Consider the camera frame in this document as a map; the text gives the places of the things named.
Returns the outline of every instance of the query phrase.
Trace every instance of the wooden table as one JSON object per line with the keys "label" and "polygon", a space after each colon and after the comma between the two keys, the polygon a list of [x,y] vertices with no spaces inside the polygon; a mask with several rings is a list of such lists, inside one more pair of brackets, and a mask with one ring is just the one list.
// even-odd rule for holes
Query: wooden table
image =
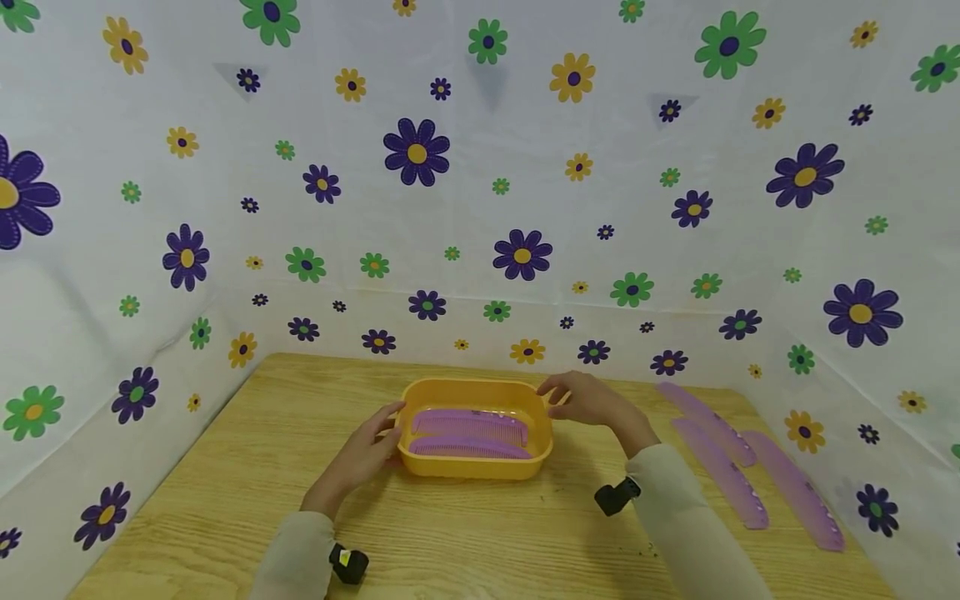
{"label": "wooden table", "polygon": [[[420,377],[542,375],[274,354],[130,522],[72,595],[75,599],[246,598],[280,520],[348,434]],[[817,549],[761,467],[745,472],[770,512],[748,531],[669,422],[680,415],[653,386],[611,382],[680,449],[710,505],[779,600],[894,598],[856,541]],[[745,398],[690,391],[738,429],[770,435]],[[371,557],[360,588],[335,582],[329,598],[677,598],[633,512],[607,518],[593,502],[623,477],[611,433],[555,424],[543,470],[524,482],[421,479],[395,468],[356,492],[337,537]],[[722,590],[717,590],[718,598]]]}

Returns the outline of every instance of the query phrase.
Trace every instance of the sleeve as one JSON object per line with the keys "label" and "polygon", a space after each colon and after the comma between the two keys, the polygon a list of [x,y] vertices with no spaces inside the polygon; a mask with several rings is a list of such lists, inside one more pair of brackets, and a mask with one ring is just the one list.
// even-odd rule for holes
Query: sleeve
{"label": "sleeve", "polygon": [[288,515],[253,578],[250,600],[317,600],[330,583],[333,522],[320,513]]}
{"label": "sleeve", "polygon": [[627,474],[641,490],[634,499],[636,516],[685,600],[773,600],[676,448],[640,450],[627,462]]}

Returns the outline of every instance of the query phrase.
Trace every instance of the purple comb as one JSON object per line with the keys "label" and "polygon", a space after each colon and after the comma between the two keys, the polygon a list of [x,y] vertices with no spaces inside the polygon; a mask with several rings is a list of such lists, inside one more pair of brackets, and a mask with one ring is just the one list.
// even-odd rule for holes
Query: purple comb
{"label": "purple comb", "polygon": [[756,462],[756,454],[750,449],[740,434],[729,423],[709,409],[696,396],[679,385],[663,382],[657,384],[660,393],[673,402],[684,416],[704,430],[715,444],[722,447],[727,456],[734,459],[742,467],[749,467]]}
{"label": "purple comb", "polygon": [[773,440],[762,433],[744,431],[743,437],[756,450],[760,464],[770,473],[770,478],[777,484],[783,499],[790,505],[793,514],[817,546],[824,550],[843,552],[843,532],[804,472],[794,465]]}
{"label": "purple comb", "polygon": [[697,423],[690,419],[673,419],[673,426],[684,438],[686,445],[704,466],[720,492],[727,497],[733,510],[747,526],[747,529],[766,529],[770,526],[770,516],[766,507],[756,495],[754,487],[724,451],[714,443]]}
{"label": "purple comb", "polygon": [[529,459],[530,453],[515,445],[497,440],[466,436],[431,436],[410,442],[410,451],[428,456],[463,456],[469,458]]}
{"label": "purple comb", "polygon": [[527,445],[526,423],[485,411],[457,408],[421,411],[414,415],[413,432],[487,438],[523,447]]}

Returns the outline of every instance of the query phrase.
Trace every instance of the yellow basket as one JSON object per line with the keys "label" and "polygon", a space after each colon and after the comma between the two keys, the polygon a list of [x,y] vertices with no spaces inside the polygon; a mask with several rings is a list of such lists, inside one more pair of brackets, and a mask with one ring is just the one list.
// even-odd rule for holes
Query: yellow basket
{"label": "yellow basket", "polygon": [[[407,405],[397,415],[402,427],[399,450],[403,465],[427,477],[475,479],[529,479],[553,450],[553,425],[543,399],[533,386],[520,381],[484,379],[420,379],[403,391]],[[421,437],[413,432],[414,415],[420,411],[456,408],[506,415],[527,425],[529,459],[490,459],[423,456],[410,451]]]}

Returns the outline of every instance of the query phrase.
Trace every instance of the fabric wall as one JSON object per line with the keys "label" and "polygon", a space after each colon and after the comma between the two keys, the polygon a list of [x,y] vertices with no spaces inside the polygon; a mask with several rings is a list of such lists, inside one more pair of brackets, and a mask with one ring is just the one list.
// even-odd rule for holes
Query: fabric wall
{"label": "fabric wall", "polygon": [[960,589],[955,3],[0,18],[5,595],[275,351],[733,387],[898,595]]}

